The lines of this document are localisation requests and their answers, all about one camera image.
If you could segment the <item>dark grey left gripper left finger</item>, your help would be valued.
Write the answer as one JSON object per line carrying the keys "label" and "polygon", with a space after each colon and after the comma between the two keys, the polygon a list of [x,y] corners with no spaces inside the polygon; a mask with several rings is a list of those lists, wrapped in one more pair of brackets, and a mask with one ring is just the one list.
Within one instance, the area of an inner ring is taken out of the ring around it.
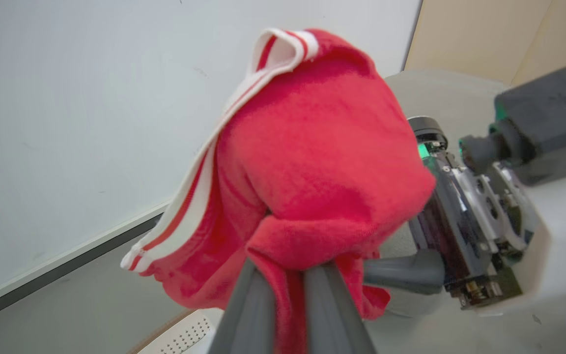
{"label": "dark grey left gripper left finger", "polygon": [[272,354],[276,296],[254,263],[245,260],[209,348],[210,354]]}

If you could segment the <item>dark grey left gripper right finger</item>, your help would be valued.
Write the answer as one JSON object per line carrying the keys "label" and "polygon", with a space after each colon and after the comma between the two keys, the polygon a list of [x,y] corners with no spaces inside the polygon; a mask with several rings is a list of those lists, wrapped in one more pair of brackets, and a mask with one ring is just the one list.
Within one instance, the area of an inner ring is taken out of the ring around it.
{"label": "dark grey left gripper right finger", "polygon": [[304,273],[309,354],[375,354],[368,330],[334,262]]}

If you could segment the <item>right gripper exposed metal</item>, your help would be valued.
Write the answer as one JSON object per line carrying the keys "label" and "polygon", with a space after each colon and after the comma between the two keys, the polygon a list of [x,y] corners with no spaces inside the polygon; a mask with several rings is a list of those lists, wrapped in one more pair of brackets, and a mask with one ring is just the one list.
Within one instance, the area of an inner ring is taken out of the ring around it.
{"label": "right gripper exposed metal", "polygon": [[449,292],[463,309],[538,297],[539,256],[530,249],[539,217],[514,168],[537,149],[530,128],[500,118],[483,137],[459,140],[459,155],[430,117],[407,120],[436,186],[409,222],[414,255],[364,261],[364,284],[420,295]]}

